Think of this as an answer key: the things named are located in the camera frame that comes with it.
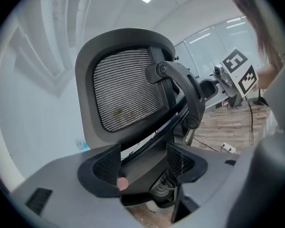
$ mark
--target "wooden floor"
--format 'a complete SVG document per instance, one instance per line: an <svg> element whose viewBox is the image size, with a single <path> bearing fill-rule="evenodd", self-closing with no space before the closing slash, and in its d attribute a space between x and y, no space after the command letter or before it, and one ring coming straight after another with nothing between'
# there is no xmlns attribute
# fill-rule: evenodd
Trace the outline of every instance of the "wooden floor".
<svg viewBox="0 0 285 228"><path fill-rule="evenodd" d="M254 140L262 127L270 109L266 106L252 106ZM220 150L222 143L226 142L235 147L237 153L249 148L250 110L246 103L238 109L219 108L203 116L199 129L194 137L208 146ZM192 146L208 148L193 140ZM146 204L130 207L128 210L146 228L167 228L171 226L171 211L162 213L151 212Z"/></svg>

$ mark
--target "person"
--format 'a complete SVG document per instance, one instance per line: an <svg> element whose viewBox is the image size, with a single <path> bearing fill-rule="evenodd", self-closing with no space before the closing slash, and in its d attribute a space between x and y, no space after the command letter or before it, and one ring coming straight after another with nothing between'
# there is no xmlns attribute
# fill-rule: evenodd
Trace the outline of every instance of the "person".
<svg viewBox="0 0 285 228"><path fill-rule="evenodd" d="M257 71L256 89L267 89L285 64L285 28L275 12L265 0L232 0L246 16L256 32L260 55L267 57L269 63ZM259 132L258 141L266 135L279 131L276 119L269 113ZM124 190L129 185L126 178L119 178L117 187Z"/></svg>

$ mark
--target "black mesh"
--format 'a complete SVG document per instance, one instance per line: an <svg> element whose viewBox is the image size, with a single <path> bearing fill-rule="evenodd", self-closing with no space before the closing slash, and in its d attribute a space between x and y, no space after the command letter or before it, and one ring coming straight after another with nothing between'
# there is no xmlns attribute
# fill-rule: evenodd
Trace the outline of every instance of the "black mesh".
<svg viewBox="0 0 285 228"><path fill-rule="evenodd" d="M163 106L158 85L145 76L150 64L146 49L134 49L108 56L96 66L94 89L106 130L121 129Z"/></svg>
<svg viewBox="0 0 285 228"><path fill-rule="evenodd" d="M194 166L193 160L169 146L167 146L167 159L168 164L175 177L178 177L179 175L189 171Z"/></svg>
<svg viewBox="0 0 285 228"><path fill-rule="evenodd" d="M116 185L120 161L120 150L116 149L93 165L93 173L99 179Z"/></svg>

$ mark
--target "black plastic frame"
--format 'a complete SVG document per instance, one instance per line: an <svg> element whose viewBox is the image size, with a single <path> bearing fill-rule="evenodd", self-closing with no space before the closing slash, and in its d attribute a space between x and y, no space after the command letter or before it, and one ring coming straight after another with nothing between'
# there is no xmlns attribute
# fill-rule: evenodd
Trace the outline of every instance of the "black plastic frame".
<svg viewBox="0 0 285 228"><path fill-rule="evenodd" d="M181 104L181 100L176 104L171 81L163 80L159 83L163 99L160 110L116 131L110 132L103 127L94 91L94 70L102 58L133 48L147 49L152 63L173 60L175 56L174 46L166 37L140 28L112 30L99 35L88 41L78 54L75 68L78 97L85 139L90 148L119 143L123 151L165 124Z"/></svg>

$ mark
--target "white ceiling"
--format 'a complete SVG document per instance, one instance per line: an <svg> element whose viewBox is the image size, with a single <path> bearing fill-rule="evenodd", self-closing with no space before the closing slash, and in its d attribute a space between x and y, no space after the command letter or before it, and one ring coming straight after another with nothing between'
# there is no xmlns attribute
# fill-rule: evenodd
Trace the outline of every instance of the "white ceiling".
<svg viewBox="0 0 285 228"><path fill-rule="evenodd" d="M138 27L154 29L166 17L191 0L91 0L85 41L108 30Z"/></svg>

